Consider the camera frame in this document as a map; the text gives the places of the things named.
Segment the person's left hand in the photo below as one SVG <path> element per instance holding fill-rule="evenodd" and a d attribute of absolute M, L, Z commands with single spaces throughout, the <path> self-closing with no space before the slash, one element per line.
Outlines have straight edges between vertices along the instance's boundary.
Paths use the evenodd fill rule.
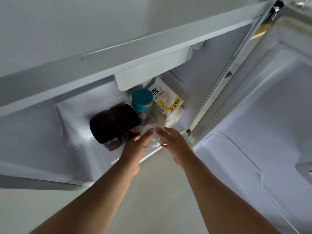
<path fill-rule="evenodd" d="M 130 139 L 124 146 L 121 157 L 118 160 L 119 164 L 131 170 L 131 177 L 134 177 L 139 171 L 139 163 L 143 158 L 146 146 L 140 145 L 140 137 L 138 135 Z"/>

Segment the person's right hand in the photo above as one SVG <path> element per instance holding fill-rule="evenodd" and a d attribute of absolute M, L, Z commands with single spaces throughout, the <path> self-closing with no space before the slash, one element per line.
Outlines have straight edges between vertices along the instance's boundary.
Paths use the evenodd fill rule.
<path fill-rule="evenodd" d="M 169 142 L 163 144 L 162 147 L 167 149 L 173 156 L 174 161 L 182 169 L 185 169 L 188 163 L 192 162 L 195 154 L 189 147 L 187 141 L 174 128 L 164 128 L 165 132 L 169 133 Z"/>

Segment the clear plastic cup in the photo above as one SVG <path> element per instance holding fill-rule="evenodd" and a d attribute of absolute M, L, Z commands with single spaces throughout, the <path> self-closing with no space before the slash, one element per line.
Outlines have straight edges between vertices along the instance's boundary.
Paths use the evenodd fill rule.
<path fill-rule="evenodd" d="M 164 130 L 164 126 L 160 123 L 147 124 L 143 127 L 143 129 L 141 131 L 141 135 L 145 134 L 151 128 L 154 129 L 154 133 L 153 133 L 153 136 L 151 137 L 151 139 L 147 142 L 146 147 L 157 148 L 157 147 L 161 146 L 162 144 L 164 144 L 164 142 L 161 139 L 161 137 L 158 135 L 158 133 L 156 132 L 156 129 L 160 128 L 160 129 Z"/>

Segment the person's right forearm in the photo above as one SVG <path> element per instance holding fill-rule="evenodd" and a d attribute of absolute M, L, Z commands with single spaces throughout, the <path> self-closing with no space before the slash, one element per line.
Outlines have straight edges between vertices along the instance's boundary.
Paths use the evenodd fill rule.
<path fill-rule="evenodd" d="M 181 162 L 209 234 L 280 234 L 193 154 Z"/>

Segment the person's left forearm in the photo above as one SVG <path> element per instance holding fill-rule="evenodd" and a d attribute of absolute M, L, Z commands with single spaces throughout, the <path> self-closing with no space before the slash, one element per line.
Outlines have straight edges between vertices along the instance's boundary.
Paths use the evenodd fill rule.
<path fill-rule="evenodd" d="M 122 159 L 96 183 L 29 234 L 107 234 L 132 178 L 137 159 Z"/>

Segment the dark-lidded brown jar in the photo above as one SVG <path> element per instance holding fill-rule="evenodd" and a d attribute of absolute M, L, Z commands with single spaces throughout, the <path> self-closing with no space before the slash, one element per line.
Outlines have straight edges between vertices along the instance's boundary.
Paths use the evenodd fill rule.
<path fill-rule="evenodd" d="M 122 146 L 119 129 L 109 111 L 95 115 L 89 126 L 93 137 L 110 152 Z"/>
<path fill-rule="evenodd" d="M 136 111 L 128 104 L 117 105 L 109 109 L 120 134 L 129 141 L 139 135 L 140 119 Z"/>

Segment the white bread package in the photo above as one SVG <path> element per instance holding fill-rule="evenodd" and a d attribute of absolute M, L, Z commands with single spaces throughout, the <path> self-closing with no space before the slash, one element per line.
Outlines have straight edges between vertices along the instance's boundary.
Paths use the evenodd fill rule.
<path fill-rule="evenodd" d="M 155 122 L 162 124 L 164 127 L 175 125 L 184 109 L 182 103 L 184 100 L 179 97 L 160 77 L 156 77 L 155 82 L 149 87 L 153 94 L 153 105 L 151 116 Z"/>

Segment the teal-capped clear bottle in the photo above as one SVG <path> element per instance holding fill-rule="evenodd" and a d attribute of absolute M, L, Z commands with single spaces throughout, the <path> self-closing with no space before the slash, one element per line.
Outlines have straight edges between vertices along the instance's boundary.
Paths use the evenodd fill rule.
<path fill-rule="evenodd" d="M 154 95 L 148 89 L 139 89 L 131 95 L 132 107 L 137 113 L 140 124 L 148 124 L 151 117 L 152 105 L 154 102 Z"/>

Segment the white freezer compartment flap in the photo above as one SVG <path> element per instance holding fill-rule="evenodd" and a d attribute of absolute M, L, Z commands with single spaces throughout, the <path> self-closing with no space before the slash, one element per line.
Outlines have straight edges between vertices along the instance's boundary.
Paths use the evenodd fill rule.
<path fill-rule="evenodd" d="M 185 63 L 192 50 L 193 45 L 116 73 L 115 81 L 118 89 L 126 91 Z"/>

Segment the white refrigerator door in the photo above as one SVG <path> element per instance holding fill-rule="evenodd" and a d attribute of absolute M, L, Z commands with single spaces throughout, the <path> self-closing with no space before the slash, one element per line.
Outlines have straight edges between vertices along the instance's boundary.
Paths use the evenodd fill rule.
<path fill-rule="evenodd" d="M 281 233 L 312 234 L 312 0 L 282 8 L 190 137 Z"/>

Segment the white small refrigerator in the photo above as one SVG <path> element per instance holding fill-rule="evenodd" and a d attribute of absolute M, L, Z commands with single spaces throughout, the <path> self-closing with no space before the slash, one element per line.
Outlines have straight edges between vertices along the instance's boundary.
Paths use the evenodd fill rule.
<path fill-rule="evenodd" d="M 189 129 L 276 0 L 0 0 L 0 189 L 77 190 L 119 158 L 89 121 L 151 86 L 115 74 L 193 45 L 159 77 Z"/>

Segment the tan tape strip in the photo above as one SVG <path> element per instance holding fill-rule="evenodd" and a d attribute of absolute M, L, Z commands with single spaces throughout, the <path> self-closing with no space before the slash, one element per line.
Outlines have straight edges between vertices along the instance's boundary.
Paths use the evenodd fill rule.
<path fill-rule="evenodd" d="M 271 23 L 261 24 L 259 28 L 255 31 L 255 33 L 253 34 L 250 40 L 263 36 L 270 26 L 271 26 Z"/>

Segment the black door hinge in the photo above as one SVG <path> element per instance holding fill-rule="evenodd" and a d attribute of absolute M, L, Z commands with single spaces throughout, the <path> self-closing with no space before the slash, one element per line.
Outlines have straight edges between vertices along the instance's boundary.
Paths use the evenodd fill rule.
<path fill-rule="evenodd" d="M 281 10 L 283 6 L 284 6 L 283 1 L 277 0 L 262 23 L 264 24 L 267 22 L 271 22 L 276 17 L 276 15 L 278 14 L 278 12 Z"/>

